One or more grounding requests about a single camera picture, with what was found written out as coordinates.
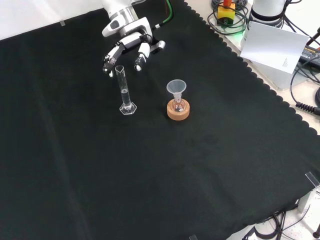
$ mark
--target white paper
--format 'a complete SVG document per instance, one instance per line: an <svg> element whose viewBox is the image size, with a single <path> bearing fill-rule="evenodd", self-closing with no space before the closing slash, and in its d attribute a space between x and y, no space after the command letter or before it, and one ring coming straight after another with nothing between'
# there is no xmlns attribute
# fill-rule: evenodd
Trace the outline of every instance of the white paper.
<svg viewBox="0 0 320 240"><path fill-rule="evenodd" d="M308 36L250 22L241 57L292 74Z"/></svg>

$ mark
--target white wall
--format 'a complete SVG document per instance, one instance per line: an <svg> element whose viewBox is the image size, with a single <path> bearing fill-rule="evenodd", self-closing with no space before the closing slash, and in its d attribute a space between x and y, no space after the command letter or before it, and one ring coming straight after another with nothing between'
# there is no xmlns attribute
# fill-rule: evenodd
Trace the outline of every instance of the white wall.
<svg viewBox="0 0 320 240"><path fill-rule="evenodd" d="M0 40L100 8L101 0L0 0Z"/></svg>

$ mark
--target green cable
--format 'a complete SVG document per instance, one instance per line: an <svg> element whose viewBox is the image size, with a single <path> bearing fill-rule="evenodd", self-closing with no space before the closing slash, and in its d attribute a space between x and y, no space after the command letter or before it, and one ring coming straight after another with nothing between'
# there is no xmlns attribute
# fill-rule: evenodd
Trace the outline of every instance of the green cable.
<svg viewBox="0 0 320 240"><path fill-rule="evenodd" d="M166 22L168 22L171 18L172 18L172 7L171 7L171 4L170 4L170 1L169 0L166 0L166 3L168 4L169 6L169 9L170 9L170 15L169 17L163 21L163 23L165 24Z"/></svg>

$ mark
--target liquid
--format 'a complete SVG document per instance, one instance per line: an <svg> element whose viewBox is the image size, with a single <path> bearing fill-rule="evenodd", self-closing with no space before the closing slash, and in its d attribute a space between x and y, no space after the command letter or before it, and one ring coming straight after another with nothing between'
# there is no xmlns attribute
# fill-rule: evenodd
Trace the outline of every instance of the liquid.
<svg viewBox="0 0 320 240"><path fill-rule="evenodd" d="M121 97L123 101L123 105L125 108L131 108L131 101L130 101L130 96L129 96L129 91L128 89L122 89L121 90Z"/></svg>

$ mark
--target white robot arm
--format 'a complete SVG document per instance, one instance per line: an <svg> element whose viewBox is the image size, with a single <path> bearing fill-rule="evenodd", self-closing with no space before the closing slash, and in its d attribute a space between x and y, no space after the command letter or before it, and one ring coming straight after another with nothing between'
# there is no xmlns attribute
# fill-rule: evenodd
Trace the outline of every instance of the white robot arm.
<svg viewBox="0 0 320 240"><path fill-rule="evenodd" d="M134 62L136 71L141 71L150 52L156 54L161 51L166 43L156 41L150 24L146 17L138 18L133 5L145 0L102 0L102 5L107 11L111 22L103 29L102 35L108 37L119 33L123 37L115 47L103 58L103 71L110 73L118 58L131 49L140 45L138 57Z"/></svg>

